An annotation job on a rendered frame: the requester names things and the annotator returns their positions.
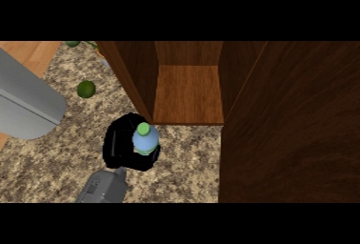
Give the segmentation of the blue bottle with green cap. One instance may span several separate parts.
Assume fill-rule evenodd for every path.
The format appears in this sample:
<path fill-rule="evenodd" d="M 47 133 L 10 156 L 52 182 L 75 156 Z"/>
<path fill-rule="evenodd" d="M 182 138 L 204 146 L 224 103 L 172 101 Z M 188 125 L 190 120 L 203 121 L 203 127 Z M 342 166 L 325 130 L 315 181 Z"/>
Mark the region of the blue bottle with green cap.
<path fill-rule="evenodd" d="M 148 155 L 159 145 L 159 135 L 156 128 L 145 122 L 141 122 L 132 135 L 134 150 L 141 155 Z"/>

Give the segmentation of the dark green round fruit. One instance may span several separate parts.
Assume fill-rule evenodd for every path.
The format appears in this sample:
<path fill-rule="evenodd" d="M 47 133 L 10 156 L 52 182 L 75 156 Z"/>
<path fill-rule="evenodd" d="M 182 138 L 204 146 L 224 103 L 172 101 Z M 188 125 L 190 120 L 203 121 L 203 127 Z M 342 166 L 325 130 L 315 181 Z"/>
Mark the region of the dark green round fruit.
<path fill-rule="evenodd" d="M 81 98 L 89 98 L 95 93 L 95 85 L 91 81 L 83 80 L 76 85 L 76 95 Z"/>

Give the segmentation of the brown wooden cabinet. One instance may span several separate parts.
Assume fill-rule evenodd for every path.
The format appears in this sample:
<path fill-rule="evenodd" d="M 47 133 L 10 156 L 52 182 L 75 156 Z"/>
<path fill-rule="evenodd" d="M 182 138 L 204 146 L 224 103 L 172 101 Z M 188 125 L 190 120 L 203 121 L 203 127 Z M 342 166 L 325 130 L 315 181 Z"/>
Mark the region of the brown wooden cabinet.
<path fill-rule="evenodd" d="M 120 86 L 154 125 L 224 123 L 219 42 L 100 41 Z"/>

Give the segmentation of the dark brown cabinet door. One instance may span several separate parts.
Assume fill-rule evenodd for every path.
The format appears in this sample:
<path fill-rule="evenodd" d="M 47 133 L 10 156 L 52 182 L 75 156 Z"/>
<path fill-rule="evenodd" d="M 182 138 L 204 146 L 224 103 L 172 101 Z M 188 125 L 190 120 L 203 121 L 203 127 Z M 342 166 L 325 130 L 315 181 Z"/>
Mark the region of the dark brown cabinet door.
<path fill-rule="evenodd" d="M 360 202 L 360 41 L 268 42 L 221 133 L 227 202 Z"/>

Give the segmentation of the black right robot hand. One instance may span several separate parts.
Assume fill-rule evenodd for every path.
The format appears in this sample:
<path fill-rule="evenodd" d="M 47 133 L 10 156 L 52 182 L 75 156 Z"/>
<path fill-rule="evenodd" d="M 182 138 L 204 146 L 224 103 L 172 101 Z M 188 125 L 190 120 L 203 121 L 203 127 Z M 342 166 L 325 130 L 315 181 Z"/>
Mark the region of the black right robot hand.
<path fill-rule="evenodd" d="M 160 144 L 148 155 L 135 152 L 132 135 L 137 125 L 145 122 L 137 113 L 126 113 L 112 121 L 104 133 L 103 160 L 110 169 L 125 167 L 145 172 L 157 161 Z"/>

